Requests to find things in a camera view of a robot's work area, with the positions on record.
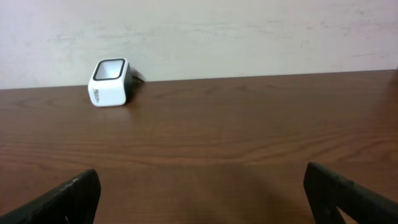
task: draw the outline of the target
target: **white wall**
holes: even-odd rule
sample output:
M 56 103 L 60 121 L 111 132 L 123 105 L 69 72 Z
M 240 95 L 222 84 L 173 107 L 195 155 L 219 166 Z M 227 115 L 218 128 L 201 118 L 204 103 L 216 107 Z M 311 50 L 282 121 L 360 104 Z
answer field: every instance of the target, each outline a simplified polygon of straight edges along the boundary
M 0 0 L 0 88 L 391 69 L 397 0 Z

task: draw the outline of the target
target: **small white device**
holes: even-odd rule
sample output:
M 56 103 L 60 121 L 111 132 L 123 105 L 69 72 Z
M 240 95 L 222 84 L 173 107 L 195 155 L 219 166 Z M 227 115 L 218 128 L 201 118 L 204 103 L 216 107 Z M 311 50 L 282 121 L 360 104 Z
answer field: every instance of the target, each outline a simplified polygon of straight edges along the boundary
M 98 62 L 88 83 L 88 94 L 95 106 L 119 106 L 131 94 L 132 72 L 125 58 Z

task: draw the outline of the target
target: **table surface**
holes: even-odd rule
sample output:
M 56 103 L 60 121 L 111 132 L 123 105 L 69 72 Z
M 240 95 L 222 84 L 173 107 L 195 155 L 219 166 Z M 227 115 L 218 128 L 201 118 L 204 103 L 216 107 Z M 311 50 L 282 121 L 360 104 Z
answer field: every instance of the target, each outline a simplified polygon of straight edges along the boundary
M 95 223 L 314 223 L 310 161 L 398 201 L 395 70 L 0 90 L 0 116 L 0 214 L 89 168 Z

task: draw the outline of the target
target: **black object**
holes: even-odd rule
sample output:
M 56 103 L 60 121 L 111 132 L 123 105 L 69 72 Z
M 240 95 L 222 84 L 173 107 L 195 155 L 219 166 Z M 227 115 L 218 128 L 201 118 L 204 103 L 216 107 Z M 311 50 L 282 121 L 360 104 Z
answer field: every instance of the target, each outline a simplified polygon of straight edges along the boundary
M 317 224 L 345 223 L 337 207 L 359 224 L 398 223 L 398 204 L 310 162 L 304 189 Z
M 304 189 L 317 224 L 344 224 L 339 207 L 358 223 L 398 223 L 398 204 L 327 168 L 309 163 Z M 3 217 L 7 224 L 92 224 L 101 185 L 86 170 Z
M 2 217 L 6 224 L 92 224 L 100 200 L 98 174 L 90 169 Z

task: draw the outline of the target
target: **brown wooden surface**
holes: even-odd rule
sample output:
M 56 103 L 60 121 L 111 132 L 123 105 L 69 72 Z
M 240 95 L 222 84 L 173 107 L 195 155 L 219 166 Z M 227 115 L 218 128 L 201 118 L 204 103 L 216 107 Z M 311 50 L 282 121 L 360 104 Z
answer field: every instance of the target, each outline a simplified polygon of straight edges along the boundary
M 398 201 L 395 70 L 152 82 L 114 108 L 86 91 L 0 91 L 0 214 L 87 168 L 96 223 L 313 223 L 308 161 Z

